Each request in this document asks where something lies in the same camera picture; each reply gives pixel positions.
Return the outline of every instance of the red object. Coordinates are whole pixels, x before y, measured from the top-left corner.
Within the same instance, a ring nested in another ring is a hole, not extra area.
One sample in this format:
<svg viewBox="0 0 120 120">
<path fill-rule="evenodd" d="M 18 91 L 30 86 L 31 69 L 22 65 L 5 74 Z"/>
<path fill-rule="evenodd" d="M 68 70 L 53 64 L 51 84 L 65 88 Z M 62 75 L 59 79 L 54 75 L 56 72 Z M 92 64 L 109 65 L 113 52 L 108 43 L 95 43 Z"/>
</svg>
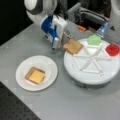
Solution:
<svg viewBox="0 0 120 120">
<path fill-rule="evenodd" d="M 79 30 L 82 30 L 82 31 L 86 31 L 86 28 L 83 27 L 83 26 L 81 26 L 81 25 L 78 26 L 78 29 L 79 29 Z"/>
<path fill-rule="evenodd" d="M 106 51 L 110 56 L 116 56 L 120 52 L 120 48 L 116 44 L 111 44 L 106 47 Z"/>
</svg>

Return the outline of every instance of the cheese slice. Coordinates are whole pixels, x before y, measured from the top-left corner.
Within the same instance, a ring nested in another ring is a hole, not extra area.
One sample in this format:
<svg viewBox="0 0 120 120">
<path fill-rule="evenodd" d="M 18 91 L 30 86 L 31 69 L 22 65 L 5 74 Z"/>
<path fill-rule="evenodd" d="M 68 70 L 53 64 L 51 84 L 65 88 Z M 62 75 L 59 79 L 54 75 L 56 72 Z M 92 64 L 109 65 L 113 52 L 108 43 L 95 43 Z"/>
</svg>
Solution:
<svg viewBox="0 0 120 120">
<path fill-rule="evenodd" d="M 30 75 L 29 80 L 39 84 L 42 82 L 43 78 L 45 77 L 45 73 L 39 71 L 39 70 L 34 70 L 33 73 Z"/>
</svg>

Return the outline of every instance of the white round tray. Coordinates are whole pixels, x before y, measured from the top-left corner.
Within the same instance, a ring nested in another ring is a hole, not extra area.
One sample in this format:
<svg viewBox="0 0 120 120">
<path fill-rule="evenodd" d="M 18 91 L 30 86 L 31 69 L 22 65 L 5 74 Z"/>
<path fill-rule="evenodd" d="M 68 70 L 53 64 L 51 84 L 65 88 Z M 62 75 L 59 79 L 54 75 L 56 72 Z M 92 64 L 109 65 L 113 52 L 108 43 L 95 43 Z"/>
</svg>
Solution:
<svg viewBox="0 0 120 120">
<path fill-rule="evenodd" d="M 79 40 L 79 42 L 86 47 L 83 47 L 76 57 L 65 52 L 64 66 L 68 74 L 77 81 L 89 85 L 100 85 L 111 81 L 119 72 L 120 55 L 110 57 L 105 52 L 105 48 L 109 45 L 105 41 L 102 41 L 101 45 L 96 48 L 88 46 L 87 39 Z"/>
</svg>

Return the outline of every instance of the cable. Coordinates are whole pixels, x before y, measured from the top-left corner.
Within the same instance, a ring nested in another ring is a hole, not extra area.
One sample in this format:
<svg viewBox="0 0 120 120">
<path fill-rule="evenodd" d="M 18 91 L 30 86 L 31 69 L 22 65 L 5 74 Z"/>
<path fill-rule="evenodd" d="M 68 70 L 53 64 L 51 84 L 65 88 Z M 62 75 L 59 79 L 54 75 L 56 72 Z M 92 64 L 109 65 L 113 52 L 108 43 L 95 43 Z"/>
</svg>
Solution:
<svg viewBox="0 0 120 120">
<path fill-rule="evenodd" d="M 91 13 L 91 14 L 94 14 L 102 19 L 104 19 L 104 21 L 106 22 L 109 22 L 105 17 L 101 16 L 101 15 L 98 15 L 97 13 L 94 13 L 94 12 L 91 12 L 91 11 L 87 11 L 87 10 L 81 10 L 80 12 L 87 12 L 87 13 Z"/>
</svg>

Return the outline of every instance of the white plate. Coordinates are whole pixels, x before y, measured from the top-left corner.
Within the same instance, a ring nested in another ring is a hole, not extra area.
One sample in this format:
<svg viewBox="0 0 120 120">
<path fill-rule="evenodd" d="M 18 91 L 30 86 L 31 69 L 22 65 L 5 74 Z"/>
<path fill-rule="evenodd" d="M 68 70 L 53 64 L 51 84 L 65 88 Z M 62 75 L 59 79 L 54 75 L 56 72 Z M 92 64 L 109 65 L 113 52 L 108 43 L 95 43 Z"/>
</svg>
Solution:
<svg viewBox="0 0 120 120">
<path fill-rule="evenodd" d="M 83 45 L 87 45 L 87 39 L 79 40 Z M 109 45 L 108 42 L 102 41 L 101 44 L 103 49 L 105 50 L 106 46 Z M 85 51 L 82 49 L 77 55 L 86 55 Z M 80 66 L 82 66 L 86 62 L 85 59 L 78 59 L 78 63 Z M 115 57 L 111 57 L 111 60 L 97 60 L 97 63 L 102 68 L 101 74 L 93 74 L 93 73 L 85 73 L 81 70 L 79 70 L 77 64 L 75 63 L 73 56 L 69 53 L 65 53 L 64 55 L 64 66 L 69 73 L 71 77 L 76 79 L 77 81 L 89 85 L 99 85 L 104 84 L 112 80 L 116 74 L 119 72 L 120 69 L 120 55 L 117 55 Z"/>
<path fill-rule="evenodd" d="M 45 78 L 40 84 L 34 84 L 25 79 L 25 75 L 32 67 L 45 71 Z M 51 58 L 45 56 L 33 56 L 19 65 L 16 71 L 16 80 L 22 88 L 29 91 L 38 91 L 50 86 L 55 81 L 57 73 L 57 65 Z"/>
</svg>

